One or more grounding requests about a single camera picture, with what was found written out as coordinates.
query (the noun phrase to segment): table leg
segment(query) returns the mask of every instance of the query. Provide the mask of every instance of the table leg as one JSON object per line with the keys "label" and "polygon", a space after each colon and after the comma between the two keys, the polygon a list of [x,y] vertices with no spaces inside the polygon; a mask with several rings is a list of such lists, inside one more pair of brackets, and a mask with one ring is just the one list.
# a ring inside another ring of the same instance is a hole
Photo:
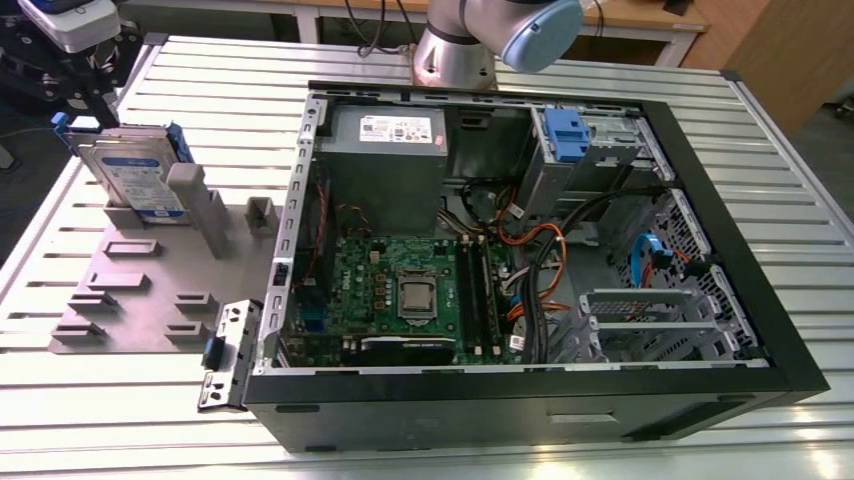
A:
{"label": "table leg", "polygon": [[678,67],[688,54],[695,39],[696,33],[694,32],[672,32],[672,38],[658,56],[655,66]]}
{"label": "table leg", "polygon": [[320,11],[317,7],[293,5],[300,43],[320,43]]}

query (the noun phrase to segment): black bezel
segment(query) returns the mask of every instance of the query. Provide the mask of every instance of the black bezel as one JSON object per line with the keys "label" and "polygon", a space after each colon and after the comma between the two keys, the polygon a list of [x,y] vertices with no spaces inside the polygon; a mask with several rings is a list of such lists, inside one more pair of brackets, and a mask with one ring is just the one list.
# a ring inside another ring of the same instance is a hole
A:
{"label": "black bezel", "polygon": [[[360,91],[433,96],[569,100],[636,107],[643,112],[664,155],[670,159],[687,199],[723,266],[735,295],[751,321],[771,363],[768,368],[694,370],[541,371],[529,373],[447,375],[287,375],[251,376],[244,404],[317,404],[328,402],[440,401],[497,398],[600,395],[664,395],[716,393],[742,395],[776,393],[763,406],[786,405],[828,390],[827,382],[764,277],[759,263],[711,179],[666,103],[644,100],[578,97],[504,91],[435,89],[405,85],[309,82],[311,90]],[[328,97],[344,101],[377,102],[371,95]]]}

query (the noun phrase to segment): power supply label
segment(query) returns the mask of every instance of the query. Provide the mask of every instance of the power supply label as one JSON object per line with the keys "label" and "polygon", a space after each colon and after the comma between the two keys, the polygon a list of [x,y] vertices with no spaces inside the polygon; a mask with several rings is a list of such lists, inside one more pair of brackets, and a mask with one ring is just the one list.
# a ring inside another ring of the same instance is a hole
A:
{"label": "power supply label", "polygon": [[184,213],[177,196],[165,185],[163,166],[153,158],[104,157],[110,183],[149,223],[176,223]]}
{"label": "power supply label", "polygon": [[432,143],[427,117],[361,117],[359,140],[363,142]]}

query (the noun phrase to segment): ram slot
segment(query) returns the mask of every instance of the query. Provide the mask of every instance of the ram slot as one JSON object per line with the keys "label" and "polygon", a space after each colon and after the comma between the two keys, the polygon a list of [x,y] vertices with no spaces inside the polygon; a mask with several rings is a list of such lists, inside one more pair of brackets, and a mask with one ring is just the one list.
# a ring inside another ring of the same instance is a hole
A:
{"label": "ram slot", "polygon": [[468,248],[468,266],[471,269],[471,292],[475,300],[475,328],[480,333],[480,345],[492,345],[492,328],[489,327],[489,299],[487,297],[487,279],[483,272],[483,248],[472,243]]}
{"label": "ram slot", "polygon": [[475,304],[471,288],[471,268],[468,264],[468,245],[463,242],[456,244],[456,293],[459,298],[460,319],[463,324],[463,345],[465,353],[473,353],[480,348],[480,338],[477,323],[475,319]]}
{"label": "ram slot", "polygon": [[483,239],[480,242],[480,248],[483,249],[483,276],[485,278],[485,297],[488,301],[488,316],[485,323],[489,328],[489,335],[484,338],[488,345],[492,346],[492,354],[500,355],[500,326],[497,325],[497,305],[495,303],[495,280],[492,278],[492,255],[489,251],[489,242]]}

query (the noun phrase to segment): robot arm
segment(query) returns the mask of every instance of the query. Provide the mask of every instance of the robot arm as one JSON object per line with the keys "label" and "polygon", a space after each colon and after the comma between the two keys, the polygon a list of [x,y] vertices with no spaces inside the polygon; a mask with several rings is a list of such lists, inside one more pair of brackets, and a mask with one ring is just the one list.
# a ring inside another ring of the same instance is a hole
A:
{"label": "robot arm", "polygon": [[579,0],[431,0],[415,53],[421,85],[481,89],[495,83],[495,58],[521,72],[545,68],[582,28]]}
{"label": "robot arm", "polygon": [[110,0],[17,0],[0,23],[0,82],[44,100],[68,99],[101,127],[118,126],[114,89],[142,44]]}

